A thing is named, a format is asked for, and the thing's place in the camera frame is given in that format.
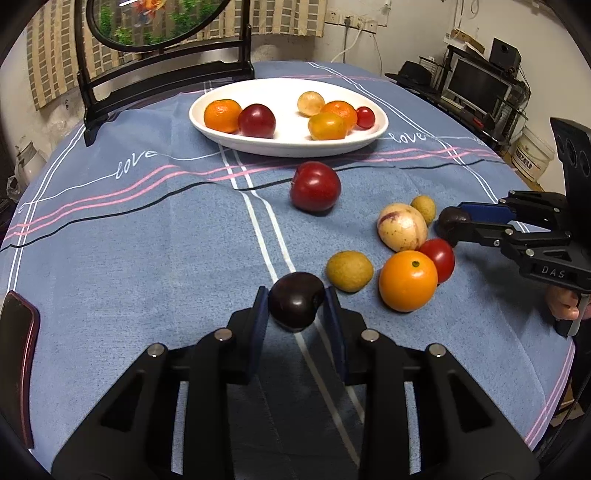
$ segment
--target black stripe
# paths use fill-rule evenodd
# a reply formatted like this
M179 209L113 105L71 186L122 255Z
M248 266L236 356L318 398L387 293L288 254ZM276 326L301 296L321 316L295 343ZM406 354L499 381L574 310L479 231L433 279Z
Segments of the black stripe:
M487 162L493 162L493 163L504 163L502 160L489 160L486 158L481 158L480 160L476 160L473 161L471 163L466 163L466 164L458 164L458 163L452 163L452 162L446 162L446 163L442 163L439 165L432 165L432 166L428 166L428 167L398 167L397 165L386 165L386 166L378 166L378 165L355 165L352 167L342 167L342 168L336 168L335 171L348 171L348 170L356 170L357 168L398 168L400 170L433 170L435 168L442 168L442 167L447 167L447 166L453 166L455 165L456 167L461 167L461 166L471 166L471 165L475 165L477 163L483 162L483 161L487 161ZM236 189L236 191L238 192L250 192L252 190L262 190L262 189L266 189L269 187L274 187L276 185L281 185L283 183L288 183L291 182L291 178L289 179L283 179L283 180L276 180L276 181L272 181L269 183L264 183L263 185L257 185L255 187L249 187L249 188L245 188L245 189ZM125 212L118 212L118 213L107 213L105 215L97 215L94 217L84 217L84 218L78 218L76 220L71 220L70 222L65 223L64 225L62 225L61 227L59 227L58 229L52 231L51 233L47 233L45 235L41 235L33 240L31 240L30 242L26 242L22 245L14 245L14 244L9 244L5 247L3 247L2 249L0 249L0 252L4 252L5 250L7 250L8 248L15 248L15 249L19 249L19 248L25 248L28 247L29 245L34 244L35 242L38 242L39 240L43 240L44 238L49 238L52 235L55 235L57 232L59 232L60 230L66 228L69 225L73 225L74 223L79 223L79 222L88 222L90 220L102 220L105 218L112 218L112 217L118 217L118 216L122 216L122 215L128 215L130 213L135 213L135 212L140 212L142 210L145 210L146 208L150 208L153 207L154 205L159 204L160 202L162 202L163 200L166 200L169 197L172 197L174 195L178 195L179 193L185 192L187 190L190 190L194 187L199 187L201 185L218 185L218 186L222 186L223 184L215 182L215 181L198 181L195 183L190 183L189 185L185 185L184 187L177 189L177 190L173 190L172 192L168 192L166 195L161 196L159 199L154 200L153 202L150 202L146 205L143 205L141 207L137 207L131 210L126 210Z

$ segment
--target cherry tomato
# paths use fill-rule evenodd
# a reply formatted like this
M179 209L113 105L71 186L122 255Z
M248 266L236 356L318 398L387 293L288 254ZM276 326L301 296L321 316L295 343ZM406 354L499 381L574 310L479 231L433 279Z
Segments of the cherry tomato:
M418 250L433 260L437 268L437 282L439 284L452 276L453 269L456 266L456 257L453 254L452 246L445 240L432 238L423 243Z
M375 125L375 114L371 108L360 106L357 109L357 126L367 130Z
M312 140L342 140L347 136L347 125L336 113L321 112L310 117L308 130Z
M324 107L324 99L318 92L304 92L297 99L297 109L302 115L317 115Z

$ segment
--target blue gripper pad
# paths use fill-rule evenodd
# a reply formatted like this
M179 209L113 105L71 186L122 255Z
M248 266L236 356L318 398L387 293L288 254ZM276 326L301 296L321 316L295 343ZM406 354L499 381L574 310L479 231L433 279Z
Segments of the blue gripper pad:
M340 379L345 382L347 372L347 349L343 331L339 322L341 306L336 292L333 288L326 289L326 296L323 306L322 322L324 329L329 336L330 348L335 361L335 369Z
M517 220L515 213L507 205L495 205L494 203L462 202L458 205L470 214L473 222L482 223L509 223Z
M249 378L258 370L262 344L265 340L265 333L267 332L267 323L269 322L269 290L267 288L259 288L250 315L254 315L255 318L251 333L250 357L248 359Z

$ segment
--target yellow cherry tomato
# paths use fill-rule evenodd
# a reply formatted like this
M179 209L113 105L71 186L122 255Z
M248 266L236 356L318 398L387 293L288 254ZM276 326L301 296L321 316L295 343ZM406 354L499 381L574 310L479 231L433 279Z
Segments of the yellow cherry tomato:
M347 136L347 125L336 113L324 112L310 117L308 130L312 140L342 140Z

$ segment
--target human hand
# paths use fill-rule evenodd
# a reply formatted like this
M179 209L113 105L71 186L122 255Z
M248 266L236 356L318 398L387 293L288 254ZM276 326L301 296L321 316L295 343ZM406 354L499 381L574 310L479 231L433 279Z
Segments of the human hand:
M546 303L548 308L558 320L576 320L579 318L577 303L579 298L576 293L566 288L551 285L546 290ZM585 309L583 320L591 317L591 304Z

